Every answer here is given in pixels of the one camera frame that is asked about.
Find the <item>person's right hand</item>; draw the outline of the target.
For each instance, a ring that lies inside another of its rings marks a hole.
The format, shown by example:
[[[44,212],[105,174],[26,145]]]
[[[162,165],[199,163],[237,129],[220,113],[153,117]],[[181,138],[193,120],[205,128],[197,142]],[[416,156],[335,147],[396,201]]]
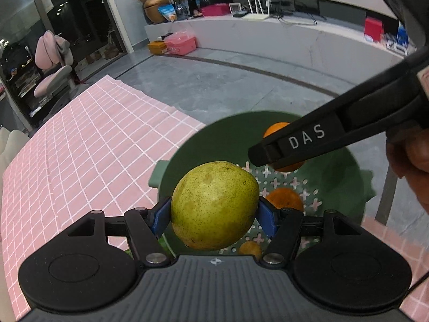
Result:
[[[387,160],[392,170],[398,178],[406,179],[426,212],[429,203],[428,143],[427,129],[402,142],[386,142]]]

